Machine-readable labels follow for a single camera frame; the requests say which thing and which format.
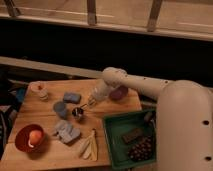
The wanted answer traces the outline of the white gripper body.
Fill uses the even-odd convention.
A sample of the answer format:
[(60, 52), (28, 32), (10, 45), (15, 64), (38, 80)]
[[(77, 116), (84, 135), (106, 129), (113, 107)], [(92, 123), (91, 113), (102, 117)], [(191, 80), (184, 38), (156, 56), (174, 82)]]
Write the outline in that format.
[(90, 99), (94, 101), (103, 101), (108, 96), (109, 92), (110, 87), (103, 80), (100, 80), (93, 88)]

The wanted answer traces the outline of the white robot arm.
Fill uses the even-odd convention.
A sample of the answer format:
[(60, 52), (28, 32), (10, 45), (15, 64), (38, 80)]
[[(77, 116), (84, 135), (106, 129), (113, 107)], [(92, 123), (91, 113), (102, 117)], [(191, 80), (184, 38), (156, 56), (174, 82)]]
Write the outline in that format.
[(104, 100), (120, 86), (157, 102), (157, 171), (213, 171), (213, 91), (190, 80), (129, 75), (107, 67), (88, 103)]

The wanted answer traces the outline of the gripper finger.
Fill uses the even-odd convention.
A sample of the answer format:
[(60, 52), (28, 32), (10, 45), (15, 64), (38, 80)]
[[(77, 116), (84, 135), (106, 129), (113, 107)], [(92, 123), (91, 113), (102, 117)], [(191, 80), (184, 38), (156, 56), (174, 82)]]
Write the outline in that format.
[(93, 96), (89, 96), (87, 104), (91, 105), (92, 100), (94, 100), (94, 97)]
[(97, 105), (97, 101), (96, 101), (96, 100), (92, 100), (91, 106), (94, 107), (94, 106), (96, 106), (96, 105)]

